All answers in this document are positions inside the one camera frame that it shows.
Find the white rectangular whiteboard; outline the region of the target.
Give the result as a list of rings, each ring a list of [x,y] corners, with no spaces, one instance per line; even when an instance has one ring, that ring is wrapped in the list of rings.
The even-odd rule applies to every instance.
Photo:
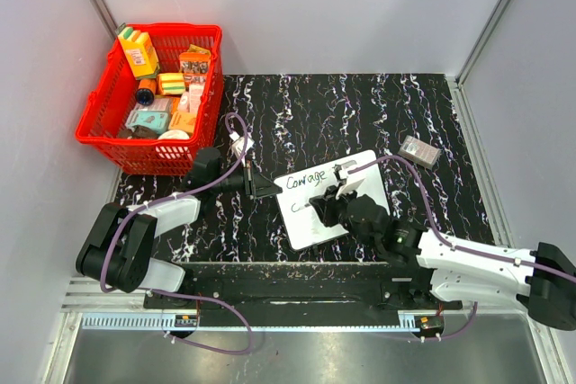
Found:
[[[334,166],[350,160],[355,160],[358,164],[353,173],[360,172],[365,176],[364,182],[356,190],[358,198],[348,207],[357,217],[357,224],[349,229],[341,225],[327,228],[322,225],[312,207],[297,211],[302,204],[309,203],[310,198],[323,195],[326,190],[336,190],[338,180],[334,174]],[[275,184],[283,188],[283,192],[278,194],[276,199],[293,250],[300,251],[344,235],[374,240],[385,233],[391,222],[391,215],[375,160],[375,153],[365,150],[274,180]]]

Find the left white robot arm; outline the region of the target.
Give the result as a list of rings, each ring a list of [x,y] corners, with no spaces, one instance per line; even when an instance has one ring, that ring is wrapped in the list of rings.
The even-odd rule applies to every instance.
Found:
[[[150,204],[105,204],[76,258],[76,270],[102,283],[106,292],[160,290],[174,307],[190,305],[194,285],[185,280],[183,267],[152,257],[155,239],[194,223],[221,193],[242,192],[250,199],[261,199],[283,191],[248,159],[232,165],[227,173],[221,171],[221,164],[221,152],[204,147],[178,192]]]

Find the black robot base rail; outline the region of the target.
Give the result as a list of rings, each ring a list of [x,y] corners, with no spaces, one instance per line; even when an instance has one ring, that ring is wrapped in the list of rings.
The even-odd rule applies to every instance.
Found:
[[[253,327],[384,326],[437,311],[432,273],[385,263],[187,263],[181,295],[221,299]]]

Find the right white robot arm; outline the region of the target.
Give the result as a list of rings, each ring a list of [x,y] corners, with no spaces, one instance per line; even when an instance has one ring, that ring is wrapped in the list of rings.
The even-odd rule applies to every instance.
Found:
[[[341,226],[373,243],[391,266],[424,271],[409,286],[419,308],[436,302],[471,301],[523,309],[536,322],[563,331],[575,328],[575,266],[552,244],[514,249],[475,244],[396,219],[369,196],[325,192],[309,200],[320,223]]]

